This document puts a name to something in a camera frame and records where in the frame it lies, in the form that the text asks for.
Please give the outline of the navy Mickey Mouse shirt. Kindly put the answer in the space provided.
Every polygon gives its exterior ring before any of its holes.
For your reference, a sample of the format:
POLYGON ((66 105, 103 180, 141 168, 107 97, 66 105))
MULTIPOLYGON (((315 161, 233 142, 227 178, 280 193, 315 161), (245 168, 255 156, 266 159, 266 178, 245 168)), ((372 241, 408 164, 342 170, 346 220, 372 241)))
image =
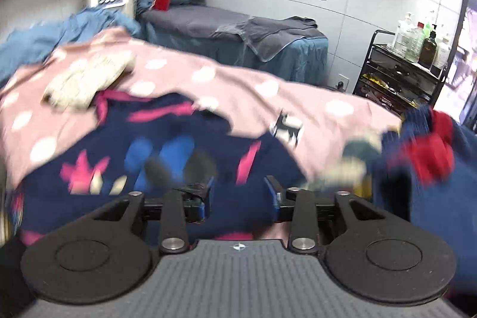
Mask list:
POLYGON ((278 217, 268 176, 285 188, 305 179, 273 134, 233 136, 226 119, 181 94, 137 98, 107 90, 97 94, 95 110, 97 127, 30 172, 10 198, 26 244, 132 191, 160 198, 193 184, 209 186, 212 203, 189 236, 251 232, 278 217))

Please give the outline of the cream folded garment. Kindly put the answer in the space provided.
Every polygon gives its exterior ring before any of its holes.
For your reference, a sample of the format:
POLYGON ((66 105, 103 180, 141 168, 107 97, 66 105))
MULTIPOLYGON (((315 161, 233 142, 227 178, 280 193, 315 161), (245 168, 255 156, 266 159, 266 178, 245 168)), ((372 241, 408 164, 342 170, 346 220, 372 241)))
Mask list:
POLYGON ((98 91, 107 90, 133 72, 136 58, 125 50, 79 59, 49 82, 43 101, 59 111, 86 110, 98 91))

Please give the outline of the clear plastic bottle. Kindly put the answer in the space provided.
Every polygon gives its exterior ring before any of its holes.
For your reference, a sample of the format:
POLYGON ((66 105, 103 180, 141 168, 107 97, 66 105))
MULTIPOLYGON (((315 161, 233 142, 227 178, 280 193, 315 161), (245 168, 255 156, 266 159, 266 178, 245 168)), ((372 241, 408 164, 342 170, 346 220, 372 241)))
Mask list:
POLYGON ((407 13, 404 19, 398 21, 398 26, 392 43, 393 51, 399 56, 405 56, 405 53, 408 49, 409 40, 411 39, 411 29, 412 17, 411 13, 407 13))

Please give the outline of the blue covered massage bed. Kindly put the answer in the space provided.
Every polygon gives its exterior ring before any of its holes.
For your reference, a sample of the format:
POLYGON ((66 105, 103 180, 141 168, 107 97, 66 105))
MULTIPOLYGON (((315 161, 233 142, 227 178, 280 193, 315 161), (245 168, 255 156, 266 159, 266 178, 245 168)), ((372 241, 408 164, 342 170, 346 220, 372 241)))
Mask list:
POLYGON ((296 40, 269 62, 260 58, 237 36, 212 38, 221 25, 240 23, 250 15, 214 7, 178 6, 167 11, 148 10, 138 21, 147 42, 209 57, 222 65, 264 71, 285 81, 318 86, 327 67, 328 39, 296 40))

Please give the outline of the navy and red garment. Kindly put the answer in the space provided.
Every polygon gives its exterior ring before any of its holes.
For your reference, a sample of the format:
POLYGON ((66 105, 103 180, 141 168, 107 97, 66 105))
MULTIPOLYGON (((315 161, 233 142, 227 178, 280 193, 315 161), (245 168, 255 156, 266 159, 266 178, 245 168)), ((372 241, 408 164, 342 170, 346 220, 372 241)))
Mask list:
POLYGON ((476 293, 476 134, 427 106, 403 115, 371 164, 377 207, 439 236, 457 258, 453 291, 476 293))

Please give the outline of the light blue sheet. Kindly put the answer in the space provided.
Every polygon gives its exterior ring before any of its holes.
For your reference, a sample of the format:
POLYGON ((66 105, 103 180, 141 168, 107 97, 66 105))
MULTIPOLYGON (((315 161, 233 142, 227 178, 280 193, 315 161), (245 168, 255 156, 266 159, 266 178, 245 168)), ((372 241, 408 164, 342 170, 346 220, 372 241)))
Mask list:
POLYGON ((64 44, 83 43, 109 27, 123 27, 134 37, 143 37, 139 22, 119 10, 88 7, 60 22, 37 23, 15 30, 1 44, 1 86, 22 65, 46 61, 51 52, 64 44))

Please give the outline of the grey towel on bed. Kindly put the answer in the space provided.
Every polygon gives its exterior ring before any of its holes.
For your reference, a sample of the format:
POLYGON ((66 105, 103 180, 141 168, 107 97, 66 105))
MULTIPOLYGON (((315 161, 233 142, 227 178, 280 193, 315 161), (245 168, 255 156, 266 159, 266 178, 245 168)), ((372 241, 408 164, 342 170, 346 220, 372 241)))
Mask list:
POLYGON ((262 62, 269 62, 279 52, 296 40, 323 37, 316 21, 293 16, 277 20, 250 17, 240 22, 219 26, 212 38, 237 36, 262 62))

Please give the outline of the brown glass bottle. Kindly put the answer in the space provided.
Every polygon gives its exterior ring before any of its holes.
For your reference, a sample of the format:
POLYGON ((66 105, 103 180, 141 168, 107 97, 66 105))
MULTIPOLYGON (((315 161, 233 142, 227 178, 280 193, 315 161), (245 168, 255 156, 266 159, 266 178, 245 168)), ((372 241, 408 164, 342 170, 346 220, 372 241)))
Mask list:
POLYGON ((433 64, 434 57, 436 55, 436 50, 437 50, 436 32, 431 31, 429 33, 429 36, 425 38, 422 44, 418 63, 421 66, 427 69, 430 69, 433 64))

